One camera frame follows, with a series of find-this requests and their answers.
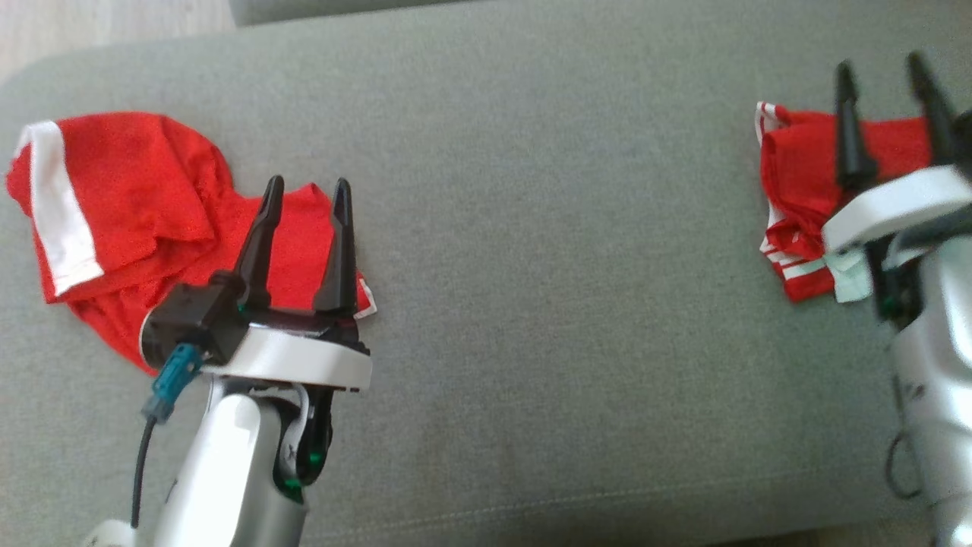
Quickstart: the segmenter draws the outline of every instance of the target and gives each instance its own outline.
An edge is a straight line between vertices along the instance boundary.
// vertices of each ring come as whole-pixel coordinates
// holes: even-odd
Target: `folded cloth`
[[[232,188],[219,149],[164,116],[97,114],[24,128],[7,190],[33,224],[44,299],[65,303],[118,353],[139,352],[149,311],[176,283],[231,269],[260,198]],[[284,196],[267,282],[273,306],[310,309],[330,251],[330,200]],[[359,274],[357,317],[375,313]]]
[[[841,204],[836,181],[834,118],[820,112],[791,112],[759,102],[756,139],[760,178],[770,219],[759,250],[770,260],[792,302],[834,291],[838,302],[871,294],[863,253],[824,253],[820,231]],[[864,139],[889,180],[928,165],[930,152],[920,118],[864,122]]]

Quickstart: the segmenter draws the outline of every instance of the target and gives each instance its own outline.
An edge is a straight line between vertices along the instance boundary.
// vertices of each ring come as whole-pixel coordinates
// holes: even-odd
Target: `gray fabric surface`
[[[500,1],[267,25],[43,61],[0,89],[38,119],[168,114],[258,194],[355,188],[373,387],[335,401],[305,545],[699,544],[920,511],[881,478],[896,419],[869,305],[792,306],[751,111],[917,112],[927,48],[972,104],[967,2]],[[127,515],[149,380],[41,301],[0,200],[0,529],[64,545]],[[152,444],[153,529],[196,385]]]
[[[425,6],[461,0],[229,0],[237,26]]]

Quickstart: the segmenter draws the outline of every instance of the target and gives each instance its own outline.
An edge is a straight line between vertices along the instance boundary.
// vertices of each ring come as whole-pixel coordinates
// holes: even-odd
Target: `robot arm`
[[[880,183],[838,68],[837,179],[856,194],[823,228],[828,252],[862,248],[878,316],[893,326],[894,389],[935,526],[935,545],[972,545],[972,118],[958,120],[923,59],[908,58],[932,165]],[[897,440],[892,445],[892,453]]]
[[[178,285],[143,325],[143,356],[160,369],[156,395],[143,409],[148,433],[155,420],[168,419],[195,374],[211,382],[206,414],[166,497],[157,546],[296,547],[307,513],[303,489],[327,459],[334,392],[370,384],[370,352],[354,319],[346,180],[334,192],[334,239],[314,310],[269,306],[266,279],[283,184],[276,176],[267,185],[233,272],[214,273],[205,287]],[[84,547],[135,545],[139,486],[137,471],[131,523],[103,523]]]

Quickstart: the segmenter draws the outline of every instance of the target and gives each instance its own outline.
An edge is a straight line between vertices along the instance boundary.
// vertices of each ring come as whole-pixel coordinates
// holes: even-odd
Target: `white stripe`
[[[780,266],[789,266],[794,262],[800,262],[801,260],[803,260],[803,257],[801,256],[784,253],[783,251],[770,253],[766,255],[766,258],[770,259],[771,262],[775,262],[779,264]]]
[[[355,319],[361,319],[362,317],[368,317],[378,313],[378,305],[374,303],[374,294],[371,293],[371,287],[367,286],[364,279],[359,279],[358,283],[361,284],[364,289],[364,295],[367,296],[368,307],[355,313]]]
[[[756,142],[759,146],[763,145],[763,131],[760,130],[759,120],[763,117],[763,101],[756,103]]]
[[[34,228],[51,268],[54,296],[104,274],[94,254],[94,237],[74,194],[64,162],[64,136],[54,122],[23,129],[30,144],[30,208]]]
[[[812,262],[805,262],[803,264],[797,264],[796,266],[790,266],[789,268],[783,268],[783,279],[792,279],[793,277],[801,277],[806,274],[812,274],[821,268],[825,268],[826,264],[823,262],[822,258],[818,258]]]

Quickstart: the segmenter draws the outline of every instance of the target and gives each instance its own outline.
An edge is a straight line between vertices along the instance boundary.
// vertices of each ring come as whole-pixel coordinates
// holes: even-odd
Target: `teal connector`
[[[142,407],[142,416],[146,419],[154,417],[158,423],[166,423],[176,408],[176,399],[192,379],[199,376],[201,368],[202,355],[195,346],[176,346],[152,383],[152,397]]]

